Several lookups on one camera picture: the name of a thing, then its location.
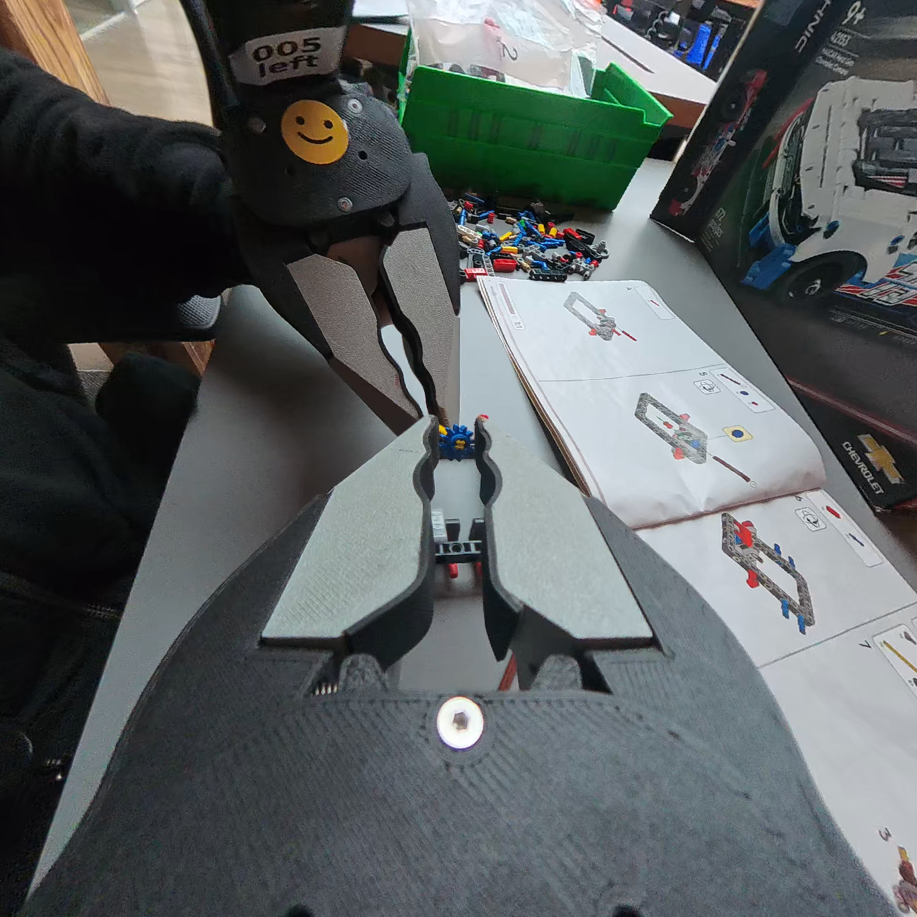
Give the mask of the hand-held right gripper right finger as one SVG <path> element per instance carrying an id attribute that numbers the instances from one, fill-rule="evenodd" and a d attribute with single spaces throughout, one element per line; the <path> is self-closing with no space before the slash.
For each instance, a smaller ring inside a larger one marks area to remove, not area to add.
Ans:
<path id="1" fill-rule="evenodd" d="M 656 636 L 585 495 L 489 419 L 475 423 L 483 505 L 483 608 L 497 659 L 512 655 L 531 690 L 552 657 L 574 686 L 590 654 L 656 647 Z"/>

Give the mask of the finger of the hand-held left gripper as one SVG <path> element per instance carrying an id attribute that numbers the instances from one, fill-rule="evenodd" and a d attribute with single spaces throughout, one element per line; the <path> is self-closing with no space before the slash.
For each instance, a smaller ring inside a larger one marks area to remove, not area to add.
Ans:
<path id="1" fill-rule="evenodd" d="M 384 348 L 379 319 L 357 271 L 316 254 L 286 269 L 317 329 L 315 349 L 392 433 L 405 432 L 423 411 Z"/>
<path id="2" fill-rule="evenodd" d="M 457 423 L 460 320 L 425 226 L 401 230 L 384 247 L 381 276 L 422 405 L 442 423 Z"/>

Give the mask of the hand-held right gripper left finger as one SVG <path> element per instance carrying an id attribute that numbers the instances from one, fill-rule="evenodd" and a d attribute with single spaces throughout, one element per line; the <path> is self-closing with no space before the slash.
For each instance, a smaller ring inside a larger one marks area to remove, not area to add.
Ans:
<path id="1" fill-rule="evenodd" d="M 418 420 L 327 497 L 261 633 L 272 647 L 372 656 L 387 670 L 434 614 L 438 420 Z"/>

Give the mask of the black lego frame assembly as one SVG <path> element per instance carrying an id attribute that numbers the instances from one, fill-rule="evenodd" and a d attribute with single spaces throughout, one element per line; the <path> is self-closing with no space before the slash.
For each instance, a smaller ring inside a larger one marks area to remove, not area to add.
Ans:
<path id="1" fill-rule="evenodd" d="M 436 563 L 448 586 L 462 578 L 483 582 L 486 560 L 484 507 L 480 475 L 471 459 L 442 460 L 434 474 L 431 512 Z"/>

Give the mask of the person's left forearm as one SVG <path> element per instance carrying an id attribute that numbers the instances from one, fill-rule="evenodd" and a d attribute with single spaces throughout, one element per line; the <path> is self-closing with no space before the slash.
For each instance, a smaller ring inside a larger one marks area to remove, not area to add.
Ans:
<path id="1" fill-rule="evenodd" d="M 251 282 L 220 152 L 212 127 L 99 104 L 2 50 L 2 335 L 61 337 Z"/>

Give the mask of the pile of loose lego pieces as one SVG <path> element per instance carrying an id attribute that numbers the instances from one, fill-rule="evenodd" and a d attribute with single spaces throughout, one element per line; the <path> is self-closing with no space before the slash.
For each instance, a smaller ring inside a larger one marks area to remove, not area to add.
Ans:
<path id="1" fill-rule="evenodd" d="M 606 240 L 563 221 L 542 202 L 499 205 L 466 192 L 449 203 L 459 246 L 458 281 L 527 279 L 564 284 L 590 281 L 611 258 Z"/>

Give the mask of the lego instruction booklet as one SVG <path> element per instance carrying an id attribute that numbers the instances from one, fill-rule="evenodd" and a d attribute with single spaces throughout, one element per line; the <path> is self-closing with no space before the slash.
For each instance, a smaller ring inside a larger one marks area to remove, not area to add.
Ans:
<path id="1" fill-rule="evenodd" d="M 643 281 L 479 289 L 578 481 L 720 614 L 915 915 L 915 590 L 821 488 L 814 442 Z"/>

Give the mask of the black lego set box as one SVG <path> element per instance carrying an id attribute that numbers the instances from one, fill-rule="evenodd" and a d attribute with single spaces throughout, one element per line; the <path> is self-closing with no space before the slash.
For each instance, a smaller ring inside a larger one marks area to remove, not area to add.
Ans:
<path id="1" fill-rule="evenodd" d="M 916 3 L 763 2 L 651 213 L 877 512 L 916 508 Z"/>

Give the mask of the person's left hand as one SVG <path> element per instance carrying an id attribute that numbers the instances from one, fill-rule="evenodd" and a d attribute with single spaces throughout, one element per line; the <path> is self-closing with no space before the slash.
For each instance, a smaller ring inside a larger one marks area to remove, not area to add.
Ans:
<path id="1" fill-rule="evenodd" d="M 391 326 L 393 319 L 389 311 L 387 293 L 380 287 L 380 264 L 383 241 L 376 235 L 362 235 L 342 240 L 329 246 L 327 258 L 348 265 L 354 269 L 361 281 L 380 327 Z"/>

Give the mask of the green storage bin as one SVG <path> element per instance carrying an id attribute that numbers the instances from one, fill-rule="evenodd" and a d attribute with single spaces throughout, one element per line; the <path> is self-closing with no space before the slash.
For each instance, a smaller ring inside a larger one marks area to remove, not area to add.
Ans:
<path id="1" fill-rule="evenodd" d="M 671 111 L 614 63 L 586 98 L 400 62 L 398 114 L 442 188 L 613 211 Z"/>

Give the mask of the clear plastic bag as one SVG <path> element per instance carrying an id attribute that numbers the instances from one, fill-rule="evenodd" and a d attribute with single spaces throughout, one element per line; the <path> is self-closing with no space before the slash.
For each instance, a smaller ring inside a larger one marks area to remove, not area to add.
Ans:
<path id="1" fill-rule="evenodd" d="M 585 98 L 601 2 L 409 1 L 405 75 L 420 67 Z"/>

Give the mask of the person's black jacket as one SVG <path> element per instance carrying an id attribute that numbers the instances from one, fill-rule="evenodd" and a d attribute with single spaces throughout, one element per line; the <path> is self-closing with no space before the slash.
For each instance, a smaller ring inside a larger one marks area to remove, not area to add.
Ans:
<path id="1" fill-rule="evenodd" d="M 29 890 L 199 385 L 130 352 L 91 399 L 65 346 L 2 338 L 2 915 Z"/>

